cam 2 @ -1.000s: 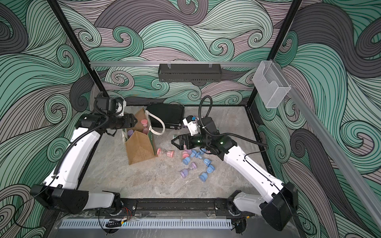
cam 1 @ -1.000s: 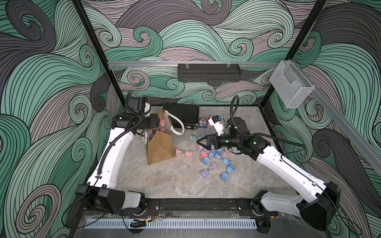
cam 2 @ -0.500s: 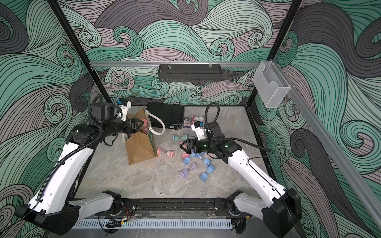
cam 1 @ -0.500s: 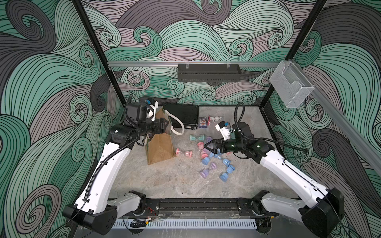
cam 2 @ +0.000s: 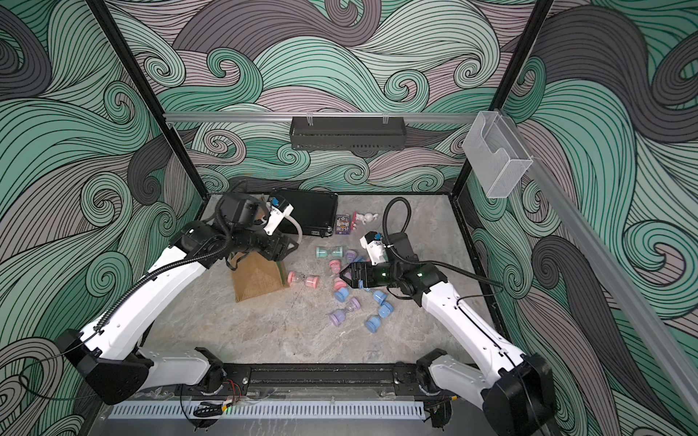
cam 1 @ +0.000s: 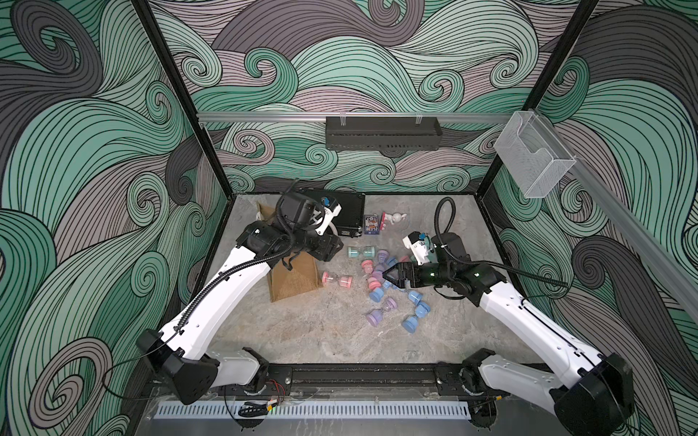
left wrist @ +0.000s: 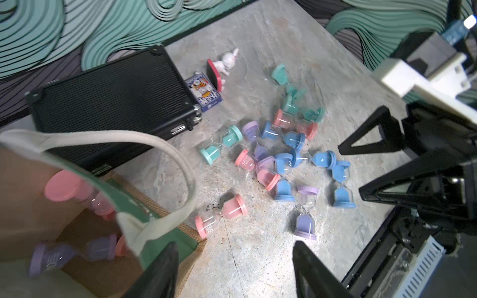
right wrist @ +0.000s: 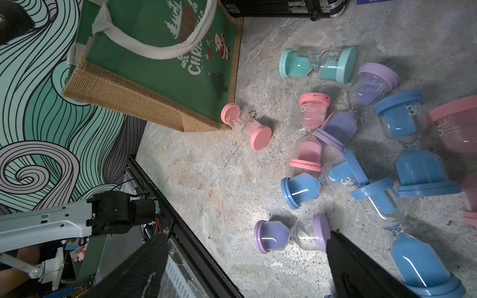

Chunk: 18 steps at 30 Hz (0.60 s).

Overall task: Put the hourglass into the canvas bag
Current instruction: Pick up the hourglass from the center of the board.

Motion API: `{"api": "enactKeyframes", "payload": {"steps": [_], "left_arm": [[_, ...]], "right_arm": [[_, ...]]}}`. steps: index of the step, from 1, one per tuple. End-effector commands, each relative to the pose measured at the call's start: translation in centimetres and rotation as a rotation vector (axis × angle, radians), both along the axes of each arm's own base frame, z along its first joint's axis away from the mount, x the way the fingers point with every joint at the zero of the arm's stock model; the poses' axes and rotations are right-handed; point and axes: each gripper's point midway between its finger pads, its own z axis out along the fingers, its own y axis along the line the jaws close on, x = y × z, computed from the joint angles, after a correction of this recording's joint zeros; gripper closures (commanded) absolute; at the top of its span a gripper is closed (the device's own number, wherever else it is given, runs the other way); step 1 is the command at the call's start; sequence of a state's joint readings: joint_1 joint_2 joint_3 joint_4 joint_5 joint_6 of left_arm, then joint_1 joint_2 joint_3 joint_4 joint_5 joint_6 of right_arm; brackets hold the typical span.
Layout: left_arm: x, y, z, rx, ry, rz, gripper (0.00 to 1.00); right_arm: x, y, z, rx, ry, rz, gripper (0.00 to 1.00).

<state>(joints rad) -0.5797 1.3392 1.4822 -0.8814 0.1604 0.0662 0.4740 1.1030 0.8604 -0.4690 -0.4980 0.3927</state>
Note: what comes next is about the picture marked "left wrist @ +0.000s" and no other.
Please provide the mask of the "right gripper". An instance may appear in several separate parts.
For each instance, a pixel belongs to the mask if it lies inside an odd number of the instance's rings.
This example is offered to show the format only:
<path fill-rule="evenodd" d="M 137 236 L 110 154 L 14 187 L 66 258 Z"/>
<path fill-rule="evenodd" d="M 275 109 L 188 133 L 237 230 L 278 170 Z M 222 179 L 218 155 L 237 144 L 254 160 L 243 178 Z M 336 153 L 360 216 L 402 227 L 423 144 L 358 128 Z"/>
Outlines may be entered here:
<path fill-rule="evenodd" d="M 477 127 L 469 120 L 424 103 L 406 107 L 402 120 L 407 164 L 359 189 L 363 201 L 416 209 L 460 231 L 477 229 Z M 405 148 L 400 123 L 379 107 L 339 146 L 341 155 L 393 153 Z"/>

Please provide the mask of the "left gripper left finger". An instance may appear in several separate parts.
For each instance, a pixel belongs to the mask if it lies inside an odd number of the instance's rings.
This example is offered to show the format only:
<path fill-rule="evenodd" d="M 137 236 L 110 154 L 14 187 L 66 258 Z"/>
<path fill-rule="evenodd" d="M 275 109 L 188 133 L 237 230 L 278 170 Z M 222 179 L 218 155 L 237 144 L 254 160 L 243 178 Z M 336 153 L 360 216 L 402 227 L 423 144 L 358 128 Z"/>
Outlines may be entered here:
<path fill-rule="evenodd" d="M 175 242 L 170 242 L 122 297 L 175 297 L 178 268 L 178 246 Z"/>

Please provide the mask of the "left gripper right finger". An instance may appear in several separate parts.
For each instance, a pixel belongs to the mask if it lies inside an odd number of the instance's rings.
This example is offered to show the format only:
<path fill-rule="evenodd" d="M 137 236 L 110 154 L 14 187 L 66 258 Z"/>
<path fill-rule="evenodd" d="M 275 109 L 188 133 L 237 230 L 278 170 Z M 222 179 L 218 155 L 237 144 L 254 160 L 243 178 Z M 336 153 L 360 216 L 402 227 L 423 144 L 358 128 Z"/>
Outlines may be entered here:
<path fill-rule="evenodd" d="M 352 295 L 302 241 L 293 247 L 298 298 L 352 298 Z"/>

